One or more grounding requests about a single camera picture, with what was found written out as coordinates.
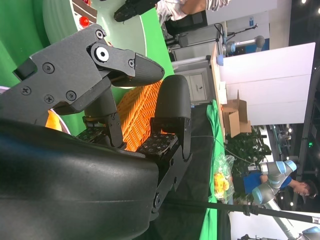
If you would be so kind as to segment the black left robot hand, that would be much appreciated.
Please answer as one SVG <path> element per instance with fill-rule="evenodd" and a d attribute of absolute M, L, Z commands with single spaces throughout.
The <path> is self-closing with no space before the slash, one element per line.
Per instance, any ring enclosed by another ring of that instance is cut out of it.
<path fill-rule="evenodd" d="M 142 15 L 156 6 L 158 0 L 126 0 L 114 13 L 113 18 L 117 22 L 127 21 L 137 15 Z"/>

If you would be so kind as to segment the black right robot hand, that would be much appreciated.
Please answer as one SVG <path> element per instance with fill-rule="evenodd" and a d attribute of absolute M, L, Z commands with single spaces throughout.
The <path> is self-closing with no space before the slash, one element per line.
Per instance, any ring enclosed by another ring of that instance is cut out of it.
<path fill-rule="evenodd" d="M 0 237 L 131 240 L 143 234 L 191 154 L 186 78 L 109 46 L 92 24 L 30 56 L 0 95 Z M 161 82 L 150 136 L 126 150 L 111 91 Z"/>

